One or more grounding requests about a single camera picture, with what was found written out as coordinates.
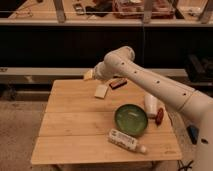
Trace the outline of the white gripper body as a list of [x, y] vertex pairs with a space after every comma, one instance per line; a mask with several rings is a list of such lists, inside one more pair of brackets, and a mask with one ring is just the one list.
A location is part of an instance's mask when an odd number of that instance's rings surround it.
[[103, 62], [99, 62], [94, 68], [89, 69], [83, 76], [84, 81], [89, 80], [109, 80], [109, 75], [106, 70], [106, 66]]

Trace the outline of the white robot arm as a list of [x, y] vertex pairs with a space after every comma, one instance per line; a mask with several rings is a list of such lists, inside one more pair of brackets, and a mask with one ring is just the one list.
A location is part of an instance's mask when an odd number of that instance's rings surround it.
[[160, 99], [199, 129], [193, 171], [213, 171], [213, 98], [133, 62], [134, 50], [123, 46], [107, 53], [102, 62], [84, 74], [85, 80], [109, 80], [114, 75], [128, 78]]

